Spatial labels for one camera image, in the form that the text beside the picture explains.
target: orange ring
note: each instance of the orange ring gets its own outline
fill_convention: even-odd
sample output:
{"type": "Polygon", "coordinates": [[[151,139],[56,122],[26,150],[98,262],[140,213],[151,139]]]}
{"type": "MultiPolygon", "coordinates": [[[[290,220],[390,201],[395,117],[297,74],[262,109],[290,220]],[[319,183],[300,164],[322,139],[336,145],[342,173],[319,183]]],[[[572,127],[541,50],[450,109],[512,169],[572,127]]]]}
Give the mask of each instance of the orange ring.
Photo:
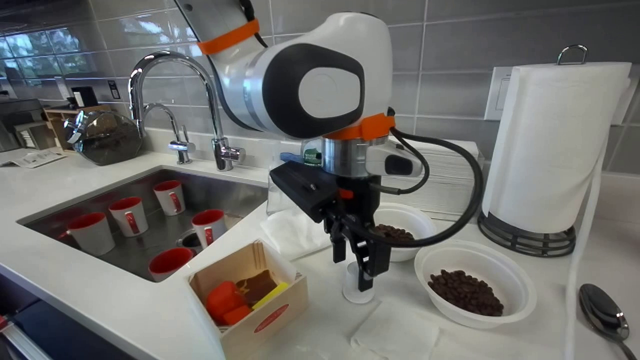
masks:
{"type": "Polygon", "coordinates": [[[232,47],[233,45],[245,41],[258,32],[260,32],[260,24],[258,24],[258,19],[253,19],[241,27],[233,29],[215,39],[199,42],[198,47],[205,55],[216,54],[222,50],[232,47]]]}
{"type": "Polygon", "coordinates": [[[393,116],[379,113],[362,119],[358,126],[347,127],[324,137],[332,140],[363,139],[369,141],[389,135],[389,129],[394,126],[396,126],[396,119],[393,116]]]}

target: sink basin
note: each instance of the sink basin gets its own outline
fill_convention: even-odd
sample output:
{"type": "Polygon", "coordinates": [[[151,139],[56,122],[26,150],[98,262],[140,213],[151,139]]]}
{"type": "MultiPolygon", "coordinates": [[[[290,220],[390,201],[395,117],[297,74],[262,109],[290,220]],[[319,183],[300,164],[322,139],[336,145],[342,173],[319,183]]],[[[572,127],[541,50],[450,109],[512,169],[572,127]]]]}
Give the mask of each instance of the sink basin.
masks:
{"type": "Polygon", "coordinates": [[[191,218],[195,214],[206,209],[221,209],[225,212],[225,222],[230,229],[267,200],[266,188],[168,169],[143,174],[125,184],[105,188],[95,194],[92,197],[81,196],[72,200],[70,206],[53,211],[45,210],[42,214],[46,215],[20,223],[81,251],[73,237],[64,236],[59,240],[58,237],[67,230],[67,223],[73,218],[94,211],[103,212],[107,214],[116,246],[107,254],[96,258],[149,281],[153,279],[148,272],[148,264],[154,256],[176,247],[177,244],[182,245],[185,236],[193,239],[189,230],[192,229],[191,218]],[[153,191],[154,185],[167,180],[182,183],[186,208],[181,214],[171,217],[163,213],[153,191]],[[130,196],[142,198],[149,230],[126,238],[108,208],[116,200],[130,196]]]}

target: metal loop handle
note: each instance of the metal loop handle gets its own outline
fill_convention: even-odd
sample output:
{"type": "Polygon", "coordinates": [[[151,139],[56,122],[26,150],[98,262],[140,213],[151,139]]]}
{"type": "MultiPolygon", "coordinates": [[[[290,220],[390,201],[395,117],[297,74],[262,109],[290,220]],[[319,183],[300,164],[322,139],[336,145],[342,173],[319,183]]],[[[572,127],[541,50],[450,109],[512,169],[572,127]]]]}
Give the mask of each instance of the metal loop handle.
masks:
{"type": "Polygon", "coordinates": [[[561,63],[564,53],[567,52],[567,50],[570,50],[570,49],[580,49],[580,50],[582,50],[582,62],[580,62],[581,65],[584,64],[587,61],[587,53],[589,52],[589,49],[587,49],[587,47],[584,46],[584,45],[573,44],[573,45],[569,45],[569,46],[565,47],[564,49],[562,49],[562,51],[560,52],[560,55],[558,55],[558,61],[556,62],[556,65],[572,64],[572,63],[561,63]]]}

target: red and white mug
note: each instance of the red and white mug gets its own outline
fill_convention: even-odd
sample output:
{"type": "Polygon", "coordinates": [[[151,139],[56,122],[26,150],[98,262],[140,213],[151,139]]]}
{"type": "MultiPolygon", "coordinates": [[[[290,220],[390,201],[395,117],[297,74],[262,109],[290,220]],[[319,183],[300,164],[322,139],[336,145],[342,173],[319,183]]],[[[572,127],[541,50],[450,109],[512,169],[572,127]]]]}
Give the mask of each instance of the red and white mug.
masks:
{"type": "Polygon", "coordinates": [[[122,234],[128,238],[140,235],[149,229],[141,197],[120,199],[109,206],[109,211],[122,230],[122,234]]]}
{"type": "Polygon", "coordinates": [[[193,259],[193,251],[185,247],[174,247],[161,252],[149,263],[149,273],[155,282],[161,282],[193,259]]]}
{"type": "Polygon", "coordinates": [[[180,181],[169,180],[159,183],[154,186],[154,192],[166,216],[178,215],[184,211],[184,195],[180,181]]]}
{"type": "Polygon", "coordinates": [[[197,213],[191,220],[191,225],[193,225],[203,249],[211,245],[227,231],[225,213],[218,209],[209,209],[197,213]]]}
{"type": "Polygon", "coordinates": [[[58,238],[71,235],[80,248],[94,256],[108,253],[116,245],[104,213],[81,215],[67,224],[67,231],[58,238]]]}

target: bowl of coffee beans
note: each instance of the bowl of coffee beans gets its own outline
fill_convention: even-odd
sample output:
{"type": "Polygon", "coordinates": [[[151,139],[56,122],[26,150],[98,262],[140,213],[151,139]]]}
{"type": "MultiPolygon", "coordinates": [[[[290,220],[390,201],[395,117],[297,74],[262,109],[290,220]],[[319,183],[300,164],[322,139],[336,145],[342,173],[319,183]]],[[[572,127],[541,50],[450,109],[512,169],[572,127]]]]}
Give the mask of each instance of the bowl of coffee beans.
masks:
{"type": "MultiPolygon", "coordinates": [[[[435,235],[436,226],[422,211],[403,204],[383,202],[373,214],[379,235],[399,241],[415,241],[435,235]]],[[[391,261],[413,259],[420,248],[391,248],[391,261]]]]}
{"type": "Polygon", "coordinates": [[[529,276],[487,246],[445,240],[420,249],[414,266],[435,307],[462,325],[491,329],[520,321],[536,307],[536,289],[529,276]]]}

